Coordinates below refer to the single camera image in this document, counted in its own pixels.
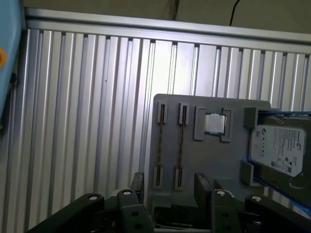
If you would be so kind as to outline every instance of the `aluminum panel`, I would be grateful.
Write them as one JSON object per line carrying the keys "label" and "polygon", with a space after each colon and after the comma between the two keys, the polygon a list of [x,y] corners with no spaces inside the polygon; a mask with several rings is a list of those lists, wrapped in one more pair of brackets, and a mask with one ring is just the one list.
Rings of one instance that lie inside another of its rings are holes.
{"label": "aluminum panel", "polygon": [[86,192],[108,197],[136,171],[148,174],[158,93],[311,110],[311,37],[44,12],[27,20],[3,115],[1,232],[24,232]]}
{"label": "aluminum panel", "polygon": [[196,96],[212,96],[216,64],[215,58],[216,46],[200,46],[195,89]]}

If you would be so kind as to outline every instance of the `hard drive label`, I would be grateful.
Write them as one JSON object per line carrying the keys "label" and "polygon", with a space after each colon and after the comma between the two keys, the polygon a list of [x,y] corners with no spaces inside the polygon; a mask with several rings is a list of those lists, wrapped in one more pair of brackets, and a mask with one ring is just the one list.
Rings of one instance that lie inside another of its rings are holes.
{"label": "hard drive label", "polygon": [[302,171],[305,141],[303,129],[258,125],[251,135],[250,158],[294,177]]}

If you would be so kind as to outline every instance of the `blue plastic object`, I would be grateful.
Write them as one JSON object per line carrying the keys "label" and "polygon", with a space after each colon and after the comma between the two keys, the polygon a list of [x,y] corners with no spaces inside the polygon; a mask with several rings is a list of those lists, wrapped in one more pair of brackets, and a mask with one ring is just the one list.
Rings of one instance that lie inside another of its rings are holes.
{"label": "blue plastic object", "polygon": [[7,55],[6,63],[0,68],[0,118],[21,36],[20,10],[19,0],[0,0],[0,48]]}

